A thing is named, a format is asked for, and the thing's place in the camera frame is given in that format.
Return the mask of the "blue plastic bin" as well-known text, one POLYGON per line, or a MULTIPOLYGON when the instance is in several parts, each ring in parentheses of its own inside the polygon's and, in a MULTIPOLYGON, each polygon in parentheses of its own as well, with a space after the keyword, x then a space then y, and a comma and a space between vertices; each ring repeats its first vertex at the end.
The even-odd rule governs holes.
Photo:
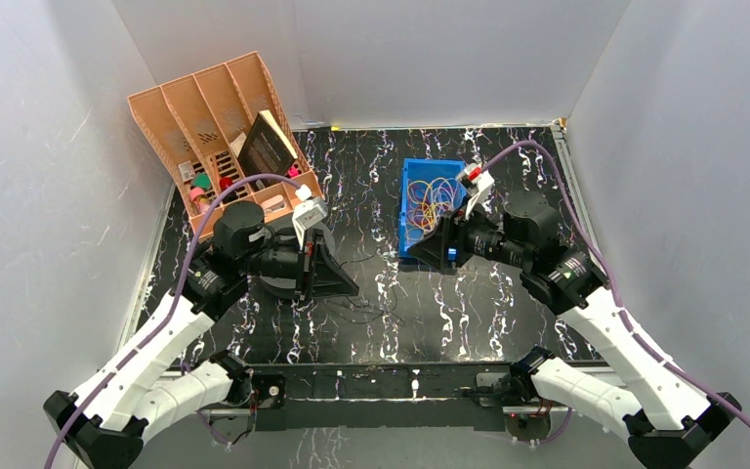
POLYGON ((466 192, 455 177, 465 166, 459 160, 403 160, 397 229, 401 260, 411 259, 408 247, 431 232, 441 215, 461 204, 466 192))

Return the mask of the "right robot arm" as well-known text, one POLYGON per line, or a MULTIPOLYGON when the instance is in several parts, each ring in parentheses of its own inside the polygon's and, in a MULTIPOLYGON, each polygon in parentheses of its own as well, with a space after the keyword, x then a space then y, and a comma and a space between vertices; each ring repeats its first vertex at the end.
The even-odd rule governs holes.
POLYGON ((620 384, 536 347, 512 363, 507 375, 464 396, 569 405, 624 440, 645 467, 689 467, 731 424, 738 402, 727 393, 712 398, 669 370, 669 361, 639 337, 628 313, 615 304, 604 272, 586 252, 561 243, 559 221, 542 194, 517 192, 500 221, 468 206, 443 214, 409 253, 440 271, 476 256, 517 268, 525 290, 583 335, 620 384))

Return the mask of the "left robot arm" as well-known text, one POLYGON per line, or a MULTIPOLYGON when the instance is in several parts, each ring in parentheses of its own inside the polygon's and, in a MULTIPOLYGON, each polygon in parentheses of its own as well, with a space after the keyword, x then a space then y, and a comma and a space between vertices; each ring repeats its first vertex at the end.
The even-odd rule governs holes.
POLYGON ((227 351, 167 384, 160 377, 247 294, 250 277, 289 279, 300 300, 356 295, 357 284, 326 245, 320 225, 327 213, 313 197, 276 230, 260 205, 229 205, 212 235, 191 244, 177 286, 148 323, 90 379, 46 400, 58 444, 90 468, 127 468, 150 439, 208 405, 256 408, 253 368, 227 351))

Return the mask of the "grey cable spool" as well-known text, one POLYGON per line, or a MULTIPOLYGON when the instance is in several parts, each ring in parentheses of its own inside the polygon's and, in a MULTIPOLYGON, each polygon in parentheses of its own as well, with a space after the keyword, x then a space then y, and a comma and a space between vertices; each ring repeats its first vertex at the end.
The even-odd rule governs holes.
POLYGON ((349 294, 348 283, 334 261, 334 239, 325 226, 307 231, 303 254, 293 227, 264 228, 264 244, 248 261, 248 272, 274 295, 288 299, 339 297, 349 294))

